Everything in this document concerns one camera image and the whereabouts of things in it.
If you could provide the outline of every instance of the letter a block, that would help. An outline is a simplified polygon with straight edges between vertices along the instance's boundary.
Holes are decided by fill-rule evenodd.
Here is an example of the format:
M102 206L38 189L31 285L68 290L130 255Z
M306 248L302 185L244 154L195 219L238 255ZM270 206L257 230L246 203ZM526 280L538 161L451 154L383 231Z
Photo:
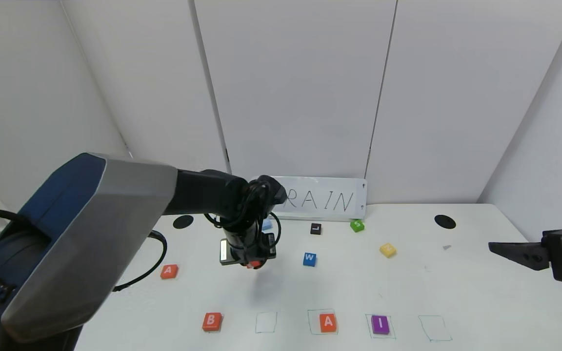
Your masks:
M321 318L321 332L335 333L337 331L337 322L334 313L323 313Z
M167 264L162 267L162 273L160 273L160 278L162 279L174 279L177 277L177 271L179 267L176 264Z

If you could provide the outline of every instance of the light blue block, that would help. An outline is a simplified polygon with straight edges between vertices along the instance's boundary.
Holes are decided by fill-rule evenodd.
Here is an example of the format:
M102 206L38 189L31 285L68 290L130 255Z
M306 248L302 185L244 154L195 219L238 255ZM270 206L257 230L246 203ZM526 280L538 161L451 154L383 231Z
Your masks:
M272 229L272 221L270 218L266 218L263 220L263 224L261 225L262 231L267 231L268 229Z

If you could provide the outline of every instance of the blue letter block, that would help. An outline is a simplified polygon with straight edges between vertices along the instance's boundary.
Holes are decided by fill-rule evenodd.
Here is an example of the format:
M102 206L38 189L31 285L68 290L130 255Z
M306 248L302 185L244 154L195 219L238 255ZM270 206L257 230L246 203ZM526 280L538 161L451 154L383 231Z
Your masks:
M303 265L315 267L316 266L316 254L315 253L305 253L305 258L303 258Z

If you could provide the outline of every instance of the black circle hole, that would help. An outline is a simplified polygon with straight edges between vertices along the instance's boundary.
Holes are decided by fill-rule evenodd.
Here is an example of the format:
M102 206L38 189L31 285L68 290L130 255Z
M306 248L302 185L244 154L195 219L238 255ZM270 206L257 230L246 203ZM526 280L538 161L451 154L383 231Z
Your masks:
M443 214L435 216L435 223L439 224L440 227L446 229L454 229L457 226L457 223L454 219Z
M183 229L192 224L192 222L194 222L194 217L192 217L191 215L181 215L177 217L175 222L172 222L172 226L176 229Z

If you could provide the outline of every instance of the white wall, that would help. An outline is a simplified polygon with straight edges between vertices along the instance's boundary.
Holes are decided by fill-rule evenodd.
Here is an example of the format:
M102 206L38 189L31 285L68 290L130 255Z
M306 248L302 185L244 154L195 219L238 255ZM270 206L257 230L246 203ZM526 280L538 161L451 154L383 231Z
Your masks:
M400 0L368 202L476 202L562 40L562 0Z
M362 178L395 0L196 0L234 174Z
M189 1L62 3L134 157L227 171Z
M562 44L480 202L495 204L531 241L562 229Z
M85 151L127 153L60 3L0 1L0 200L17 211Z

